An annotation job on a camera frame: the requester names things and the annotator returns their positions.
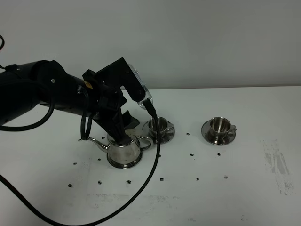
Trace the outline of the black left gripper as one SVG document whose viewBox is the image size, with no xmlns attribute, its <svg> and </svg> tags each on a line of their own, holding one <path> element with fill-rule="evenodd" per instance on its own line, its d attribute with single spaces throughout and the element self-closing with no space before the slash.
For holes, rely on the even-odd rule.
<svg viewBox="0 0 301 226">
<path fill-rule="evenodd" d="M 121 87 L 124 87 L 131 99 L 135 102 L 142 101 L 145 92 L 133 74 L 129 64 L 122 57 L 103 69 L 93 72 L 87 70 L 83 80 L 88 82 L 96 99 L 96 107 L 100 110 L 98 121 L 118 144 L 127 144 L 130 138 L 126 129 L 134 129 L 140 122 L 129 111 L 122 113 L 121 107 L 127 100 L 123 96 Z"/>
</svg>

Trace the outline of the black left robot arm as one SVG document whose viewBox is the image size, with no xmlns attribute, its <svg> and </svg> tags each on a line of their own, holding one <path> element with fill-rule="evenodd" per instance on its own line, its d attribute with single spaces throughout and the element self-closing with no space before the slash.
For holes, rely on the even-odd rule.
<svg viewBox="0 0 301 226">
<path fill-rule="evenodd" d="M 123 58 L 97 72 L 87 70 L 82 78 L 68 74 L 57 61 L 9 65 L 0 74 L 0 129 L 31 130 L 44 124 L 54 110 L 59 110 L 81 116 L 83 140 L 88 139 L 92 123 L 96 122 L 124 144 L 129 140 L 125 129 L 134 119 L 121 111 L 127 101 L 121 88 L 137 103 L 146 99 L 142 82 Z M 7 126 L 37 105 L 48 107 L 43 118 L 26 126 Z"/>
</svg>

